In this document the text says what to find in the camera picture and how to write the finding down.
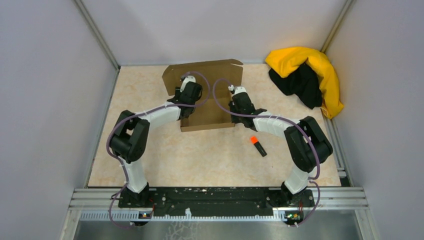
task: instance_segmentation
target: floor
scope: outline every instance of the floor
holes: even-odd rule
[[[165,103],[170,97],[162,81],[167,66],[122,67],[111,99],[88,185],[122,186],[124,174],[118,161],[106,153],[106,138],[123,110],[142,112]],[[256,108],[275,115],[302,119],[314,117],[327,133],[319,108],[309,109],[297,96],[285,96],[268,77],[266,64],[243,66],[241,84]],[[250,141],[256,136],[267,156],[262,157]],[[149,133],[141,158],[150,186],[157,187],[267,187],[280,186],[289,176],[293,161],[284,139],[232,128],[181,132],[178,121]],[[320,186],[340,186],[334,156],[321,165]]]

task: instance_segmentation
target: cardboard box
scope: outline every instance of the cardboard box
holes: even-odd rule
[[[224,112],[215,103],[212,95],[212,87],[218,79],[228,79],[234,86],[242,84],[243,63],[235,59],[225,59],[216,61],[203,61],[185,64],[170,65],[163,72],[162,79],[165,84],[169,96],[175,93],[175,87],[181,85],[180,78],[187,72],[196,71],[203,74],[210,84],[210,95],[206,103],[197,107],[188,118],[182,119],[181,132],[221,129],[234,127],[231,123],[230,114]],[[199,101],[202,102],[208,95],[208,86],[203,78],[197,74],[193,74],[196,82],[203,87],[203,93]],[[216,86],[216,98],[219,103],[229,110],[228,103],[231,101],[231,94],[225,81],[218,83]]]

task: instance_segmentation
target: black cloth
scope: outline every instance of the black cloth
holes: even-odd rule
[[[323,104],[318,76],[305,62],[284,78],[272,68],[268,74],[283,94],[296,94],[308,108],[321,107]]]

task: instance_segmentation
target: highlighter pen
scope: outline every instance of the highlighter pen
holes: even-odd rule
[[[262,155],[262,157],[265,157],[267,155],[267,152],[262,147],[262,145],[259,143],[258,139],[255,136],[252,136],[250,138],[250,141],[253,143],[253,145],[256,147],[256,149],[259,151],[259,153]]]

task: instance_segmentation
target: white wall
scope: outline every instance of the white wall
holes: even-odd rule
[[[345,109],[335,118],[382,239],[422,239],[424,1],[357,1],[328,56]]]
[[[320,49],[345,0],[84,0],[120,65],[235,58]]]
[[[115,70],[70,0],[0,1],[0,18],[0,239],[57,239]]]

